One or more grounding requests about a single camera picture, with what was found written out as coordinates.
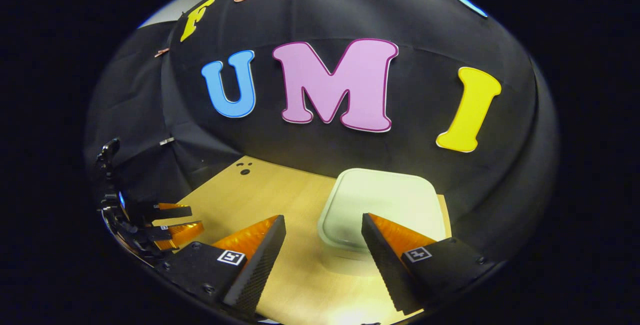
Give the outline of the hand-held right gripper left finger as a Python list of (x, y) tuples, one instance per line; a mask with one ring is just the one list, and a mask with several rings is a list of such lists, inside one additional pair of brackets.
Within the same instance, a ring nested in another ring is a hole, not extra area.
[(206, 306), (253, 316), (286, 233), (279, 214), (214, 244), (193, 241), (161, 262), (161, 275)]

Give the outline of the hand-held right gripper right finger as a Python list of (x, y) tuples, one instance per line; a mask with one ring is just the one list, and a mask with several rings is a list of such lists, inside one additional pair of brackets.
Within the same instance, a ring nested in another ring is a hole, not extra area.
[(434, 240), (373, 213), (361, 234), (397, 311), (434, 312), (480, 284), (496, 263), (463, 241)]

